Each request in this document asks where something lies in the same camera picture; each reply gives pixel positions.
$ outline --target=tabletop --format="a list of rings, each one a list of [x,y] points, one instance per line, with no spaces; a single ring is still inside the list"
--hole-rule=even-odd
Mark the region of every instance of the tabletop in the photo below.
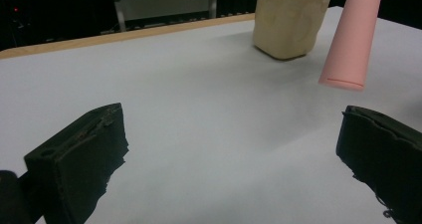
[[[87,223],[393,223],[335,146],[347,105],[422,130],[422,33],[378,19],[366,89],[329,88],[340,14],[284,62],[253,46],[253,20],[2,59],[0,167],[22,175],[26,153],[121,103],[129,153]]]

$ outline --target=white table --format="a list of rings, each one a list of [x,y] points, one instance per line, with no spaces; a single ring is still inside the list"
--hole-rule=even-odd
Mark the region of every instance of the white table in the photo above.
[[[365,91],[328,88],[340,13],[289,62],[253,47],[253,21],[0,60],[0,167],[22,175],[26,153],[120,102],[129,153],[87,223],[393,223],[335,146],[347,105],[422,130],[422,32],[378,20]]]

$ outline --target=pink cylinder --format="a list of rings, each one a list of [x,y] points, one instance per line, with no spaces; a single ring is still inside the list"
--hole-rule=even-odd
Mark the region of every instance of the pink cylinder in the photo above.
[[[381,0],[346,0],[320,84],[362,91]]]

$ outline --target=wooden table edge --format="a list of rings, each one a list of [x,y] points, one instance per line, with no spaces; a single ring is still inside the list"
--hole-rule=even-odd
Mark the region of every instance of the wooden table edge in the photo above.
[[[181,31],[186,31],[190,29],[217,26],[217,25],[235,23],[235,22],[250,21],[254,19],[255,19],[255,14],[252,13],[252,14],[189,22],[189,23],[181,23],[181,24],[175,24],[175,25],[169,25],[169,26],[141,29],[141,30],[130,31],[130,32],[113,33],[113,34],[108,34],[108,35],[81,38],[81,39],[68,40],[68,41],[62,41],[62,42],[11,48],[11,49],[7,49],[0,52],[0,59],[14,58],[14,57],[20,57],[20,56],[61,51],[61,50],[81,48],[81,47],[88,47],[88,46],[94,46],[94,45],[111,43],[111,42],[125,41],[129,39],[136,39],[136,38],[149,37],[149,36],[155,36],[155,35],[161,35],[161,34],[167,34],[167,33],[181,32]]]

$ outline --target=pink tube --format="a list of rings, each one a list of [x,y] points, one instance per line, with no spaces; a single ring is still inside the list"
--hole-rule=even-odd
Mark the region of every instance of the pink tube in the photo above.
[[[362,91],[381,0],[346,0],[319,83]]]

